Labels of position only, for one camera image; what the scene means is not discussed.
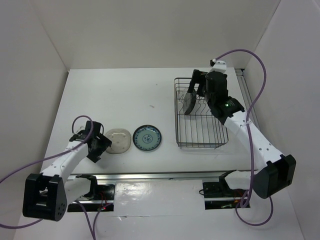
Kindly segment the frosted square glass plate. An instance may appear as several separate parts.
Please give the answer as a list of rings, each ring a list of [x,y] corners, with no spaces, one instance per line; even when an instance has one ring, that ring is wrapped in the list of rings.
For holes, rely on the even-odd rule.
[[[131,147],[131,134],[124,128],[110,129],[104,136],[112,142],[111,146],[105,150],[108,154],[123,154]]]

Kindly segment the clear textured glass plate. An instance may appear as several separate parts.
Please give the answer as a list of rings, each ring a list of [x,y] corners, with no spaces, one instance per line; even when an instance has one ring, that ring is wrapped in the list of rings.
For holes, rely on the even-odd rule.
[[[178,108],[179,114],[185,115],[188,111],[191,102],[191,94],[188,92],[188,87],[183,87],[179,89],[178,92]]]

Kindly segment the black round plate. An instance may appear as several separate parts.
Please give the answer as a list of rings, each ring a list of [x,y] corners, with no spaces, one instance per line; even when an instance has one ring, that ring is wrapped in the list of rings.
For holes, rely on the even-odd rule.
[[[197,100],[197,93],[194,89],[189,90],[187,88],[183,98],[183,113],[189,115],[195,107]]]

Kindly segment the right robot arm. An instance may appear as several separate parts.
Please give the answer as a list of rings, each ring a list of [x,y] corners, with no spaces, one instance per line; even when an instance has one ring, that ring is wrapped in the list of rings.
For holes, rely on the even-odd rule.
[[[229,96],[227,74],[195,69],[185,96],[188,109],[193,109],[196,96],[203,97],[211,114],[231,131],[245,146],[254,160],[257,173],[252,187],[266,199],[291,185],[297,161],[275,148],[251,122],[248,111],[235,98]]]

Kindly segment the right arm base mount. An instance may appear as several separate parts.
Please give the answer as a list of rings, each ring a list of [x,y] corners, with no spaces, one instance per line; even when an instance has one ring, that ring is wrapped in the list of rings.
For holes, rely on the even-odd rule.
[[[240,203],[245,190],[231,189],[225,181],[203,182],[198,191],[204,197],[206,210],[234,209]]]

